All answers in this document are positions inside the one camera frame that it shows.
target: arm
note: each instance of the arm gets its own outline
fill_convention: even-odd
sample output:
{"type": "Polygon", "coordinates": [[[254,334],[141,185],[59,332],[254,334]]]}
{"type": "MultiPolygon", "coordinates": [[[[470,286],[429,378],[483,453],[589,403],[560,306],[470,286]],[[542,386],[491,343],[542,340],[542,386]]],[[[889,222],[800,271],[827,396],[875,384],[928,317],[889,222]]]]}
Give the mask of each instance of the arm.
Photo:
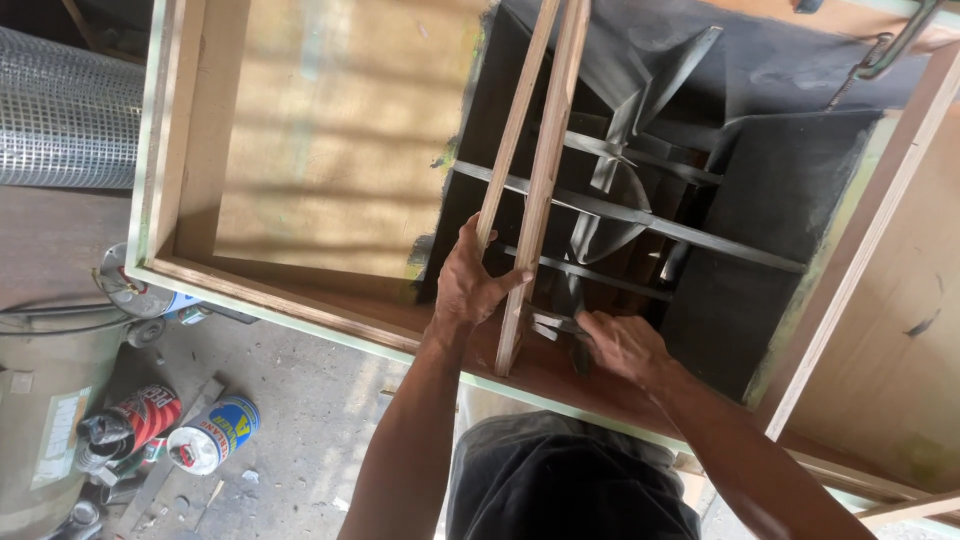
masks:
{"type": "MultiPolygon", "coordinates": [[[[460,365],[473,329],[511,289],[533,279],[493,279],[480,263],[471,217],[444,263],[433,319],[414,363],[373,432],[338,538],[433,538],[453,446],[460,365]]],[[[496,231],[490,240],[496,238],[496,231]]]]}
{"type": "Polygon", "coordinates": [[[751,414],[690,375],[640,317],[581,312],[597,361],[640,388],[697,455],[731,510],[758,538],[871,539],[874,536],[751,414]]]}

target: wheel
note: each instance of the wheel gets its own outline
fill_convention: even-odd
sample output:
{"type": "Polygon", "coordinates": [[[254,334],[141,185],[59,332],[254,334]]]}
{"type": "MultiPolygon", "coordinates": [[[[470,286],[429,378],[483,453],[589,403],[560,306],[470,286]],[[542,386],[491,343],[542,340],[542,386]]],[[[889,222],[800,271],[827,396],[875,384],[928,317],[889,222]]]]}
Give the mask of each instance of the wheel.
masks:
{"type": "Polygon", "coordinates": [[[148,319],[146,321],[137,321],[133,323],[127,331],[127,343],[130,343],[137,349],[149,347],[160,339],[166,328],[167,321],[162,317],[148,319]]]}

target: forearm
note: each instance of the forearm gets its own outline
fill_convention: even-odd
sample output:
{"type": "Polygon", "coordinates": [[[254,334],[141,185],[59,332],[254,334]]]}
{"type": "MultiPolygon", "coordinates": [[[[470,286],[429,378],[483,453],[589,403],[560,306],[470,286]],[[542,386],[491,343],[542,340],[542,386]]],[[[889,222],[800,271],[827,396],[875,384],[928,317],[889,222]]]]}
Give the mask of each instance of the forearm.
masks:
{"type": "Polygon", "coordinates": [[[373,433],[339,538],[432,538],[444,501],[470,326],[433,321],[373,433]]]}
{"type": "Polygon", "coordinates": [[[649,391],[736,516],[758,538],[869,539],[873,535],[751,414],[718,396],[676,360],[664,362],[649,391]]]}

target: wire mesh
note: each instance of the wire mesh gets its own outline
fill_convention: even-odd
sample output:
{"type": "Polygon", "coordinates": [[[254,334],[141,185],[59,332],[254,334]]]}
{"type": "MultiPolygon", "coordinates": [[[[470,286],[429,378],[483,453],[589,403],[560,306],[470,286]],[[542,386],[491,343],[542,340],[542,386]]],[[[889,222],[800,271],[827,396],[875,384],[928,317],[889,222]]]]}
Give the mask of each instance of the wire mesh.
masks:
{"type": "Polygon", "coordinates": [[[0,184],[132,187],[144,77],[0,28],[0,184]]]}

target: red spray can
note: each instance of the red spray can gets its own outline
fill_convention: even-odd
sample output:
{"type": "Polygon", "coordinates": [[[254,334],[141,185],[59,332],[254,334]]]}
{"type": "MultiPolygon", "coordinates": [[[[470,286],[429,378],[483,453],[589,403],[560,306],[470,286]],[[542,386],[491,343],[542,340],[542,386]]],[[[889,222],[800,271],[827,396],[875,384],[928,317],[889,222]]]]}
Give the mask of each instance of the red spray can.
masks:
{"type": "Polygon", "coordinates": [[[173,390],[151,384],[126,400],[106,408],[77,425],[77,433],[95,445],[122,441],[111,459],[123,459],[180,418],[183,405],[173,390]]]}

